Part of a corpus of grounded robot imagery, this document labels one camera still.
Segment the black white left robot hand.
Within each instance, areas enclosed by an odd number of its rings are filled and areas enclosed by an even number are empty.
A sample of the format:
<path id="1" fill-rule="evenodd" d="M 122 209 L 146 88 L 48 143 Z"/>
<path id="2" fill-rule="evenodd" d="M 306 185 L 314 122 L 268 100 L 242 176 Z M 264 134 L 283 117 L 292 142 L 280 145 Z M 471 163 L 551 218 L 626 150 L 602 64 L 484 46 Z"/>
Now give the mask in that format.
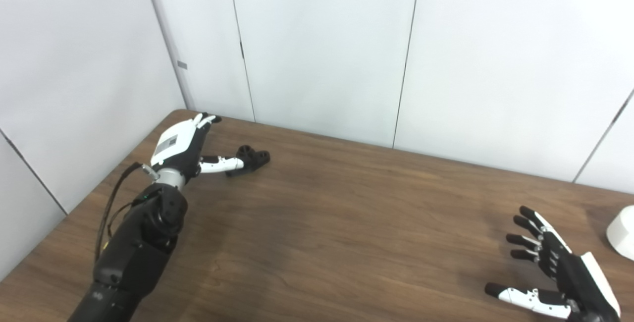
<path id="1" fill-rule="evenodd" d="M 206 112 L 179 122 L 161 134 L 156 150 L 150 158 L 154 179 L 167 183 L 180 177 L 188 182 L 200 174 L 236 171 L 245 168 L 237 157 L 204 157 L 202 150 L 214 123 L 222 117 Z"/>

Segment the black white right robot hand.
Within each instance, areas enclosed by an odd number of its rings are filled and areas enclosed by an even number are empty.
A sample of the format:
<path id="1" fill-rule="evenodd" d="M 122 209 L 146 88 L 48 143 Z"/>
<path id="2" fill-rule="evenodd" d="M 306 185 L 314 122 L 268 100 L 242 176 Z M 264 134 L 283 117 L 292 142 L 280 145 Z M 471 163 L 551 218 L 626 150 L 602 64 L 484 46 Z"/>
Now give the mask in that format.
<path id="1" fill-rule="evenodd" d="M 513 218 L 514 223 L 533 237 L 507 234 L 507 242 L 525 248 L 511 250 L 510 256 L 535 263 L 555 282 L 557 289 L 520 289 L 487 283 L 485 293 L 519 308 L 566 322 L 620 322 L 620 303 L 593 254 L 574 254 L 541 214 L 526 206 L 520 206 L 519 211 L 520 214 Z"/>

